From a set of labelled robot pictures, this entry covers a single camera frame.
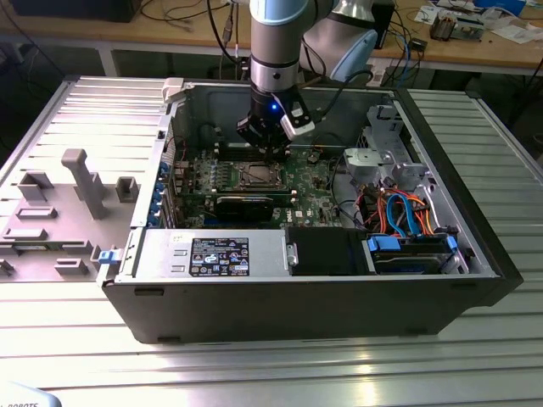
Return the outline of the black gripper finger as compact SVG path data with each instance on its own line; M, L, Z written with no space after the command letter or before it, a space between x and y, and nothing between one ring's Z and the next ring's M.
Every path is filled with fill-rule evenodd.
M269 135L269 160L284 161L290 155L290 144L283 130L273 130Z
M255 114L248 114L237 123L238 134L256 148L269 161L272 157L269 126L266 120Z

